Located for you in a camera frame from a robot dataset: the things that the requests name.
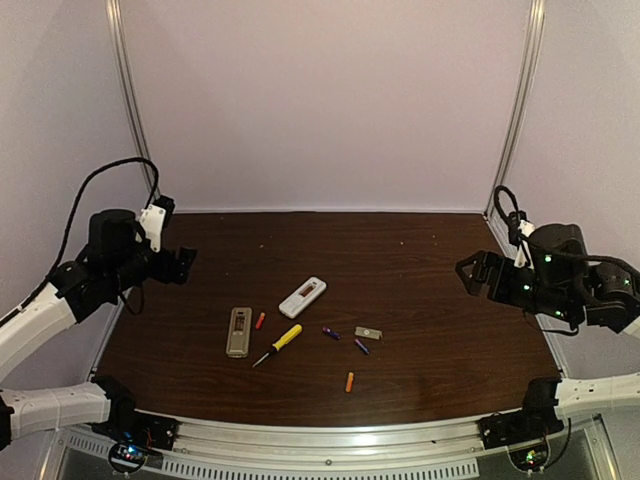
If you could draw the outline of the grey remote control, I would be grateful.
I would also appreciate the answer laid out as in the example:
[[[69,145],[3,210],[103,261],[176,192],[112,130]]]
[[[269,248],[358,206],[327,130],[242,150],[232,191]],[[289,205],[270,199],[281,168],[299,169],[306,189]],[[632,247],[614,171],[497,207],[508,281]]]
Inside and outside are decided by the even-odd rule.
[[[229,358],[241,359],[249,355],[253,311],[250,307],[231,310],[225,353]]]

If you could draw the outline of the red battery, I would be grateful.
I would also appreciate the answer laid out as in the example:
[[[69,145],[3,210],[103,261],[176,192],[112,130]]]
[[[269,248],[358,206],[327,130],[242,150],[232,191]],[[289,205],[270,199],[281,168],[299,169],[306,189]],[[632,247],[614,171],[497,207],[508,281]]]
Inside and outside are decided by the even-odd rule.
[[[256,324],[255,324],[256,330],[260,330],[262,328],[262,325],[264,323],[265,317],[266,317],[266,313],[265,312],[261,312],[259,317],[258,317],[258,319],[257,319],[257,321],[256,321]]]

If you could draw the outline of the grey battery cover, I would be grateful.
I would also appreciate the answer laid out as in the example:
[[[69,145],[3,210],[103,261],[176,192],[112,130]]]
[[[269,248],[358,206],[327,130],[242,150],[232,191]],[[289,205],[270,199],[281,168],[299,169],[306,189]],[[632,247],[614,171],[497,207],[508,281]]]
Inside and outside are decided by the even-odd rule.
[[[356,337],[365,338],[370,340],[381,340],[383,338],[383,333],[381,330],[376,330],[367,327],[357,326],[355,328],[354,334]]]

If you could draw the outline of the purple battery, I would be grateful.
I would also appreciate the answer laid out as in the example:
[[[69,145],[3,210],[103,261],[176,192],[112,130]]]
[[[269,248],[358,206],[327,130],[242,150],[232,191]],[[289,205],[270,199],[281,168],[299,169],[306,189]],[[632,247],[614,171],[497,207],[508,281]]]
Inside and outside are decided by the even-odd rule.
[[[370,349],[358,338],[354,340],[354,344],[362,351],[365,355],[370,354]]]
[[[329,337],[331,337],[331,338],[333,338],[335,340],[340,340],[341,339],[341,335],[339,333],[337,333],[336,331],[330,329],[329,327],[323,327],[322,328],[322,332],[325,335],[327,335],[327,336],[329,336]]]

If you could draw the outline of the white remote control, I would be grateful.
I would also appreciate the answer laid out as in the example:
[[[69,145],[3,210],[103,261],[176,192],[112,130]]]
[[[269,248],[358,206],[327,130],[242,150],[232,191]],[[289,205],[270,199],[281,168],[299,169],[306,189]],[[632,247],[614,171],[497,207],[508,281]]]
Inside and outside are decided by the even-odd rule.
[[[279,311],[289,319],[295,319],[327,289],[327,284],[317,277],[310,277],[291,295],[283,300]]]

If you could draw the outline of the yellow handled screwdriver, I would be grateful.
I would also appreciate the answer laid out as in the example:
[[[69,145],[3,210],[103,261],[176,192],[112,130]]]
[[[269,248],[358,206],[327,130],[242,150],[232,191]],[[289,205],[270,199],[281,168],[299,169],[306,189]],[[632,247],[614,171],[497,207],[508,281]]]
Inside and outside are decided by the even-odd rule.
[[[295,324],[289,330],[287,330],[278,340],[276,340],[269,348],[269,350],[260,357],[253,365],[253,368],[261,365],[269,357],[272,357],[279,353],[285,346],[291,343],[296,337],[298,337],[303,330],[301,324]]]

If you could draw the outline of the orange battery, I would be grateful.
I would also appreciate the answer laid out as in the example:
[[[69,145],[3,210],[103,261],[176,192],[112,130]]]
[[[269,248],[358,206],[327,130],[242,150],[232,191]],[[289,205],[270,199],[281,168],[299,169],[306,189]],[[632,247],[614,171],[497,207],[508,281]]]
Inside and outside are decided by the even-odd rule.
[[[346,385],[345,385],[345,392],[346,393],[351,393],[353,390],[353,384],[354,384],[354,378],[355,378],[355,373],[354,372],[349,372],[347,375],[347,380],[346,380]]]

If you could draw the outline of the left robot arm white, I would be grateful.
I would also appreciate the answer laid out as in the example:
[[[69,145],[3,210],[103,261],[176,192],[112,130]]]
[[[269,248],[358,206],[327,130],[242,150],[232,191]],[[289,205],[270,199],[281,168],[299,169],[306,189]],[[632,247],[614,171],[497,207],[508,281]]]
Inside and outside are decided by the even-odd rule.
[[[105,304],[122,304],[147,280],[183,285],[196,258],[194,249],[171,251],[162,234],[173,212],[167,197],[141,213],[109,209],[93,215],[78,257],[45,277],[32,299],[1,320],[1,375],[59,333],[78,325]],[[153,441],[136,410],[134,395],[110,377],[57,389],[1,393],[1,445],[34,432],[89,424],[116,441],[144,446]]]

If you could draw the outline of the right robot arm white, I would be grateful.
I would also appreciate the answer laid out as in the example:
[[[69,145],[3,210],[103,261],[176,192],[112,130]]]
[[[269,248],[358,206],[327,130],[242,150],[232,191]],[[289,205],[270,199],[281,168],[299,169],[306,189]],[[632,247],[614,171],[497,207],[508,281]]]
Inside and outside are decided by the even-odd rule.
[[[496,303],[563,321],[568,335],[586,325],[638,336],[637,269],[614,257],[588,254],[575,224],[535,227],[524,222],[512,237],[519,245],[513,259],[480,250],[456,263],[455,272],[468,294],[485,292]],[[564,419],[638,403],[639,376],[632,373],[587,380],[535,379],[522,409]]]

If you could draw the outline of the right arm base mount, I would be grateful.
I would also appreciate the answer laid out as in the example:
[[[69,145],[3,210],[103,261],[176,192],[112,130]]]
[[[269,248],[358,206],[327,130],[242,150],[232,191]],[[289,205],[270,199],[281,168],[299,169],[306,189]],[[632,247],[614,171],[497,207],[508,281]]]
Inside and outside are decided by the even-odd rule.
[[[564,429],[553,408],[494,413],[479,419],[477,425],[486,450],[544,439]]]

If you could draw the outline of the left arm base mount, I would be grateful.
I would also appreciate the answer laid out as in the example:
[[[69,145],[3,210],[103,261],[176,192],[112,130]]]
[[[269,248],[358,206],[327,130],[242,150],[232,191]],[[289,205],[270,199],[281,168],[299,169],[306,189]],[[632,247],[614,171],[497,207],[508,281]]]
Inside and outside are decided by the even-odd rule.
[[[91,423],[94,433],[117,442],[134,444],[151,450],[171,451],[179,422],[171,417],[142,413],[137,410],[112,412],[101,423]]]

